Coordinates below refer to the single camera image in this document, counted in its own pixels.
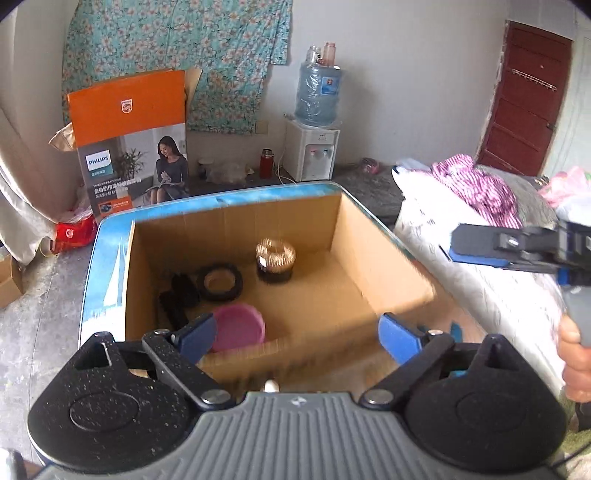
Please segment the metal screw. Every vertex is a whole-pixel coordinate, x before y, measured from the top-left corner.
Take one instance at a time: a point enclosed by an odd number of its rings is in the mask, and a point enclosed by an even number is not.
[[[222,405],[231,399],[232,396],[227,391],[220,389],[207,390],[201,395],[201,400],[208,405]]]
[[[394,399],[392,392],[382,388],[374,388],[365,393],[365,400],[370,405],[387,405]]]

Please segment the cable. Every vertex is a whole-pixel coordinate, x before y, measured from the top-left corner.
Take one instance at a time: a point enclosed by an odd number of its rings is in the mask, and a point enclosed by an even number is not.
[[[283,179],[289,180],[292,183],[297,183],[295,180],[292,180],[288,177],[282,177],[281,173],[280,173],[281,162],[283,162],[283,156],[285,155],[286,149],[287,149],[287,126],[285,126],[285,136],[283,137],[283,152],[281,153],[279,160],[277,160],[277,168],[275,169],[275,174],[277,175],[277,178],[279,178],[279,181],[281,182],[282,185],[285,185],[285,183],[283,183]]]
[[[585,450],[587,450],[589,447],[591,447],[591,440],[589,442],[587,442],[585,445],[583,445],[579,450],[575,451],[573,454],[569,455],[568,457],[563,458],[562,460],[558,460],[557,462],[554,462],[551,465],[551,468],[553,470],[557,470],[558,468],[560,468],[561,466],[569,463],[571,460],[573,460],[575,457],[581,455],[581,453],[583,453]]]

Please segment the human hand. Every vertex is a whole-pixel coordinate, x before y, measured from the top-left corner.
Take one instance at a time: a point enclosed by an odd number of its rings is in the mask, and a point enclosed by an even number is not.
[[[581,334],[577,324],[563,315],[558,328],[560,339],[558,355],[566,362],[562,378],[566,383],[566,396],[586,403],[591,401],[591,348],[580,344]]]

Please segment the floral cloth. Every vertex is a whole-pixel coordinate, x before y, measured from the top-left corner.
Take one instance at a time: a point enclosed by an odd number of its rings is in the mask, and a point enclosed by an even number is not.
[[[164,68],[201,67],[187,125],[254,131],[269,64],[286,64],[293,0],[80,0],[66,38],[67,94]]]

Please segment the wooden door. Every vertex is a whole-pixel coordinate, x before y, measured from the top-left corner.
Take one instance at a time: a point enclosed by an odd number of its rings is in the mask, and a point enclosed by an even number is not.
[[[539,28],[510,23],[479,163],[521,175],[540,173],[569,76],[571,44]]]

